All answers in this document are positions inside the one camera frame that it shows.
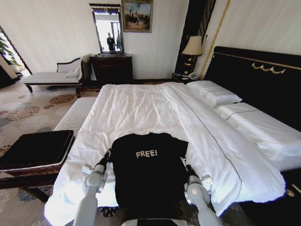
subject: floral rug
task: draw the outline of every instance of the floral rug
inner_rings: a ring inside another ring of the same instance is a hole
[[[0,156],[25,133],[52,131],[76,101],[73,87],[37,87],[30,93],[21,81],[0,89]],[[7,177],[0,173],[0,178]],[[52,187],[41,187],[51,194]],[[178,219],[198,226],[197,210],[187,202],[175,206]],[[127,219],[127,210],[118,207],[97,209],[95,225],[119,226]],[[253,226],[237,203],[221,217],[224,226]],[[21,189],[0,190],[1,226],[49,226],[44,217],[44,203]]]
[[[0,89],[0,156],[22,134],[52,131],[76,100],[74,87],[33,86],[30,93],[18,81]],[[51,192],[51,187],[41,189]],[[44,203],[18,188],[0,190],[0,219],[2,226],[50,225],[44,218]]]

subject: picture frame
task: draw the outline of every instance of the picture frame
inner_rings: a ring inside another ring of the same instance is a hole
[[[153,0],[122,0],[124,32],[151,33]]]

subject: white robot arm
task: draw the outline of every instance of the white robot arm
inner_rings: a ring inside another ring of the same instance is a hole
[[[73,222],[73,226],[94,226],[97,199],[96,193],[100,193],[104,187],[106,176],[106,164],[110,156],[107,151],[101,161],[91,169],[91,166],[85,165],[83,172],[90,173],[83,182],[83,189],[86,196],[79,203],[78,211]],[[202,181],[195,174],[191,166],[186,162],[185,166],[190,174],[188,183],[185,184],[185,197],[189,204],[194,204],[198,208],[198,220],[202,226],[222,226],[221,220],[210,210],[210,196],[207,190],[202,186]],[[178,226],[186,226],[181,221],[175,222]],[[136,220],[126,221],[123,226],[136,226]]]

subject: mirror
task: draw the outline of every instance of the mirror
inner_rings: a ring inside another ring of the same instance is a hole
[[[119,4],[90,3],[101,53],[124,53]]]

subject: black bed piping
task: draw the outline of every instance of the black bed piping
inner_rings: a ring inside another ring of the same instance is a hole
[[[179,94],[177,94],[177,92],[171,87],[169,86],[173,91],[174,93],[192,110],[192,108],[179,96]],[[225,158],[231,163],[231,165],[233,166],[235,172],[237,173],[238,175],[238,178],[240,180],[240,188],[239,188],[239,192],[238,192],[238,195],[237,197],[239,196],[240,194],[240,191],[241,191],[241,187],[242,187],[242,179],[240,178],[240,175],[238,173],[238,171],[236,170],[235,166],[233,165],[233,163],[231,162],[231,160],[225,155],[223,149],[221,148],[220,144],[217,142],[217,140],[215,139],[215,137],[213,136],[213,134],[211,133],[211,131],[205,126],[205,124],[202,122],[202,120],[199,118],[199,116],[192,110],[192,112],[197,116],[197,118],[199,119],[199,121],[203,124],[203,126],[208,130],[208,132],[210,133],[210,135],[213,137],[213,139],[215,140],[215,142],[217,143],[218,147],[220,148],[220,150],[222,151],[222,154],[225,156]]]
[[[211,91],[208,91],[208,92],[205,93],[204,98],[206,97],[207,93],[215,92],[215,91],[223,91],[223,90],[225,90],[225,89],[218,89],[218,90],[211,90]]]
[[[259,110],[244,111],[244,112],[256,112],[256,111],[259,111]],[[225,119],[225,121],[228,120],[228,119],[229,119],[232,115],[234,115],[234,114],[237,114],[237,113],[244,113],[244,112],[234,112],[234,113],[232,113],[227,119]]]

